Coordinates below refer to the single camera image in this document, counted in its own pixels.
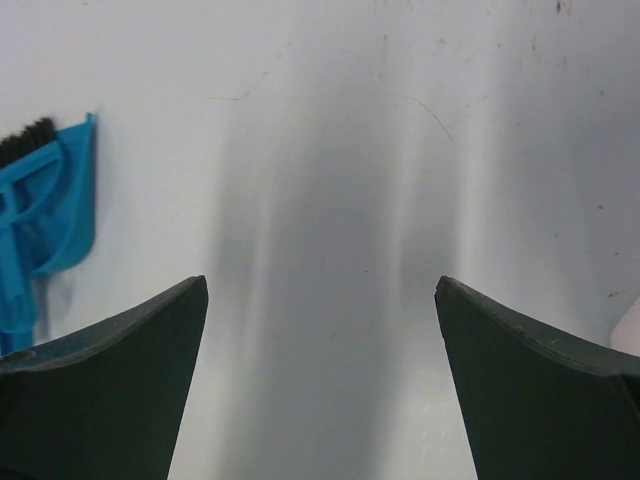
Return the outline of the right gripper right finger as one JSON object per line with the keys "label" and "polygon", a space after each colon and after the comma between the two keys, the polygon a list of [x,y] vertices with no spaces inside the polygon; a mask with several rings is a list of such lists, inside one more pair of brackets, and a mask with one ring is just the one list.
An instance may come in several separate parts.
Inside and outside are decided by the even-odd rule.
{"label": "right gripper right finger", "polygon": [[478,478],[638,478],[638,357],[450,277],[435,305]]}

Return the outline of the blue dustpan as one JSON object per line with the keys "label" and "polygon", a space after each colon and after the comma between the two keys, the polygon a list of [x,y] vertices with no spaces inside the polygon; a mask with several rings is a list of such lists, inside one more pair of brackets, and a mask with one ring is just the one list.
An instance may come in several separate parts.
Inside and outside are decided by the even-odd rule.
{"label": "blue dustpan", "polygon": [[57,132],[63,170],[55,195],[36,219],[41,234],[36,276],[69,270],[81,263],[95,239],[96,116]]}

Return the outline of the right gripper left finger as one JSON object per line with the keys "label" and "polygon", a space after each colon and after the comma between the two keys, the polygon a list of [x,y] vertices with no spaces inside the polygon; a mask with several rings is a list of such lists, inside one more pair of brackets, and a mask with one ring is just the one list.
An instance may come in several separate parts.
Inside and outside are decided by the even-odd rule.
{"label": "right gripper left finger", "polygon": [[2,478],[167,478],[207,306],[194,276],[2,357]]}

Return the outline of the blue hand brush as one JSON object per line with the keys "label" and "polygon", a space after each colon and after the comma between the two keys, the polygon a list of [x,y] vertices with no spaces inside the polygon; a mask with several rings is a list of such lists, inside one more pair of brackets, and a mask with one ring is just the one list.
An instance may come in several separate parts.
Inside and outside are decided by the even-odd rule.
{"label": "blue hand brush", "polygon": [[33,345],[37,315],[31,287],[30,241],[23,232],[27,214],[42,200],[27,180],[53,166],[64,154],[52,118],[42,117],[1,141],[1,353]]}

